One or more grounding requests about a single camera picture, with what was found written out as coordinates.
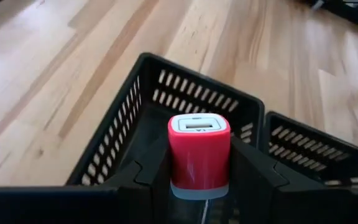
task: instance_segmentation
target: red usb charger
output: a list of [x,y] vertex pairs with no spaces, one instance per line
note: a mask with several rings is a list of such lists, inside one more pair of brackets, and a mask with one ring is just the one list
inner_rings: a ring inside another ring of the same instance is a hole
[[181,114],[168,123],[171,188],[178,198],[207,200],[229,190],[230,125],[218,114]]

